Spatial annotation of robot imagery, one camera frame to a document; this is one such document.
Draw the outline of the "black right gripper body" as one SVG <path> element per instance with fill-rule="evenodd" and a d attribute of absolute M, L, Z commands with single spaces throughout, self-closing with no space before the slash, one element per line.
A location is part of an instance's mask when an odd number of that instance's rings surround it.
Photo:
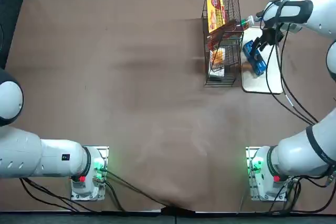
<path fill-rule="evenodd" d="M 261 43 L 267 45 L 275 45 L 284 37 L 282 31 L 277 31 L 274 28 L 266 28 L 262 30 Z"/>

